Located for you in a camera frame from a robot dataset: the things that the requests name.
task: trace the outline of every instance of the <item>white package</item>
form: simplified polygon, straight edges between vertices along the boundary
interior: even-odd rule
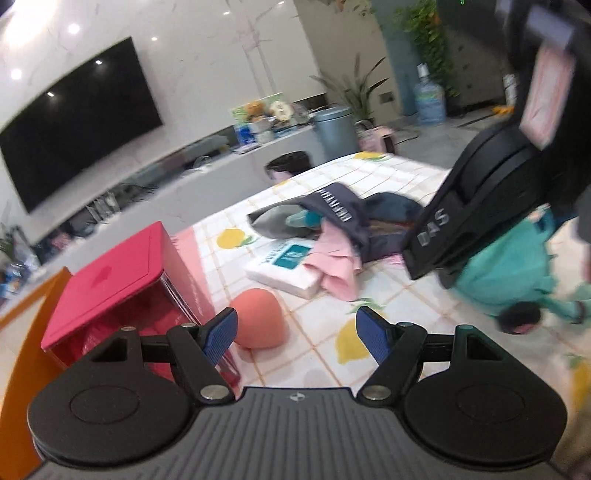
[[[310,300],[320,288],[322,273],[302,265],[314,242],[303,238],[275,241],[265,254],[246,266],[251,280]]]

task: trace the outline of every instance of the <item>white marble wall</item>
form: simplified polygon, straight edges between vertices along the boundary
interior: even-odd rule
[[[320,70],[331,77],[341,79],[346,75],[352,78],[357,53],[361,55],[362,76],[379,59],[386,57],[369,78],[370,85],[384,78],[389,79],[374,90],[370,98],[373,117],[378,125],[399,118],[400,95],[382,31],[371,13],[363,17],[359,9],[354,9],[364,3],[361,0],[345,2],[342,11],[336,3],[326,5],[316,0],[294,0],[294,3]],[[380,103],[379,95],[385,92],[392,92],[397,101]],[[327,96],[331,102],[341,102],[333,92],[328,92]]]
[[[230,108],[322,93],[293,0],[17,0],[0,19],[0,129],[80,63],[131,36],[162,128],[115,151],[26,214],[0,161],[0,213],[32,240],[105,189],[232,123]]]

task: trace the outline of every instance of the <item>orange object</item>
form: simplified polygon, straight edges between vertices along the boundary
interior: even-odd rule
[[[260,100],[246,104],[246,113],[249,118],[265,115],[265,104]]]
[[[495,115],[510,115],[515,112],[515,107],[511,105],[497,105],[492,109]]]
[[[40,345],[47,323],[71,276],[70,271],[63,268],[0,319],[0,328],[11,321],[18,321],[28,308],[44,297],[22,343],[0,410],[2,480],[21,480],[41,463],[31,441],[27,408],[33,397],[62,372],[54,359],[41,350]]]
[[[238,312],[238,333],[234,340],[244,348],[273,348],[287,340],[288,328],[281,305],[263,288],[243,291],[230,302]]]

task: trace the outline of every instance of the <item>white label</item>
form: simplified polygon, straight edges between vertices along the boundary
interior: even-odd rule
[[[420,232],[417,235],[417,240],[421,244],[421,247],[426,247],[431,242],[431,238],[434,238],[441,231],[439,227],[449,222],[449,215],[442,208],[435,212],[434,218],[437,223],[427,223],[427,231]]]
[[[543,150],[554,139],[573,80],[574,58],[544,44],[538,50],[521,131]]]

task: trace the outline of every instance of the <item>blue gripper pad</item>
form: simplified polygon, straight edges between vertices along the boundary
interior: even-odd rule
[[[388,330],[392,325],[369,307],[360,307],[355,317],[355,327],[357,335],[374,360],[378,364],[386,360],[392,351],[388,341]]]
[[[234,309],[223,309],[200,327],[203,353],[212,365],[217,365],[230,347],[238,331],[238,314]]]

